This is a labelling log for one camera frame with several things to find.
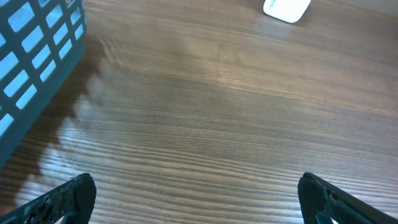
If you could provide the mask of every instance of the plastic basket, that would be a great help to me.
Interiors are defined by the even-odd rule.
[[[0,0],[0,167],[82,58],[81,0]]]

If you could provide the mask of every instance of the black object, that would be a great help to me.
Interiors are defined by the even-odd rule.
[[[94,209],[96,187],[89,174],[81,174],[56,189],[0,217],[0,224],[87,224]]]
[[[360,201],[311,173],[298,183],[298,199],[305,224],[388,223],[398,220]]]

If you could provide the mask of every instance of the white plastic object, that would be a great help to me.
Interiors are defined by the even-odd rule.
[[[266,0],[263,10],[268,16],[288,23],[297,22],[311,0]]]

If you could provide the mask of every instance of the wood grain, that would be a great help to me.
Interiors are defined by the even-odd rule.
[[[93,223],[302,223],[309,171],[398,217],[398,20],[262,4],[86,0],[86,55],[0,170],[1,213],[89,172]]]

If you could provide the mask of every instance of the white object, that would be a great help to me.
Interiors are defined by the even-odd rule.
[[[268,16],[288,23],[297,22],[311,0],[266,0],[263,10]]]

